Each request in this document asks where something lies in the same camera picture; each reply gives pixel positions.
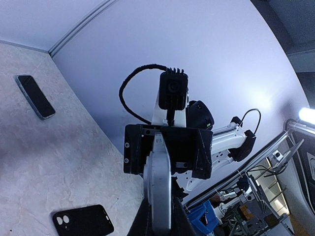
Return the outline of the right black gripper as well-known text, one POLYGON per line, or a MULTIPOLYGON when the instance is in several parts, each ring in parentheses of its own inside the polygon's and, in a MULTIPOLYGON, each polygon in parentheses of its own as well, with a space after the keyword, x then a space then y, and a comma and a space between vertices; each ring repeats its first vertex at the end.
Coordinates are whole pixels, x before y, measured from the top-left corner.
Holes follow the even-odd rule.
POLYGON ((129 124, 125 127, 124 173, 142 174, 146 157, 153 150, 154 136, 163 136, 171 173, 192 171, 192 177, 209 179, 212 172, 213 132, 208 129, 129 124))

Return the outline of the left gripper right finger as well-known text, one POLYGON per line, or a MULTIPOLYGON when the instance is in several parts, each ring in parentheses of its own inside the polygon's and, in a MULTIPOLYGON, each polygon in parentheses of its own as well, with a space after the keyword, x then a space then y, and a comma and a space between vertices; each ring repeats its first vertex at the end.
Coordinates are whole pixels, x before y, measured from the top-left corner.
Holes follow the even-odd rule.
POLYGON ((195 236, 196 233, 181 203, 181 190, 172 188, 172 236, 195 236))

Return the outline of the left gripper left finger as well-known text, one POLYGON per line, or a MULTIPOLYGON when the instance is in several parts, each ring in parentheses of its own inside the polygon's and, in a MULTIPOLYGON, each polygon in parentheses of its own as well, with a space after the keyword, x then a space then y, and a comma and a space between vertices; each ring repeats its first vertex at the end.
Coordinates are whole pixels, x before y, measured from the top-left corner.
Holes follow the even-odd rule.
POLYGON ((146 198, 141 202, 132 226, 129 230, 129 236, 153 236, 152 228, 152 208, 146 198))

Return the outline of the black phone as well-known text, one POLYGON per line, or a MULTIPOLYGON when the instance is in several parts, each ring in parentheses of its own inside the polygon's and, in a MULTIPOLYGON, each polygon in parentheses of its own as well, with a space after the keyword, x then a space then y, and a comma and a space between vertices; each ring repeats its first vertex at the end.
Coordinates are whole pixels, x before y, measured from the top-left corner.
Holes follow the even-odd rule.
POLYGON ((157 236, 171 231, 171 165, 169 153, 161 133, 156 133, 152 150, 144 165, 144 193, 152 210, 152 228, 157 236))

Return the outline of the black phone case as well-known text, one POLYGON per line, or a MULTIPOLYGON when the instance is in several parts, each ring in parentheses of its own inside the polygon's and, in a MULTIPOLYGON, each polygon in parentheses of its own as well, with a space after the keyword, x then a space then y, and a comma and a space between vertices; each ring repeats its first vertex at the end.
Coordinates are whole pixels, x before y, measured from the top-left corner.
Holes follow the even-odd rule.
POLYGON ((107 236, 114 225, 102 205, 57 211, 52 221, 60 236, 107 236))

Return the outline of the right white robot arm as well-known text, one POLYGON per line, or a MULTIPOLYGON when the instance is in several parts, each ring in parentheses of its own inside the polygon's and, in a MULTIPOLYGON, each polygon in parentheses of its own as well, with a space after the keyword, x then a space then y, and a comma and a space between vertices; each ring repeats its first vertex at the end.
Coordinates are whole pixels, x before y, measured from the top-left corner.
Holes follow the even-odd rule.
POLYGON ((150 124, 125 127, 124 173, 156 172, 169 176, 173 187, 191 193, 212 173, 245 159, 256 140, 238 117, 215 130, 213 123, 201 101, 186 104, 182 110, 161 109, 157 101, 150 124))

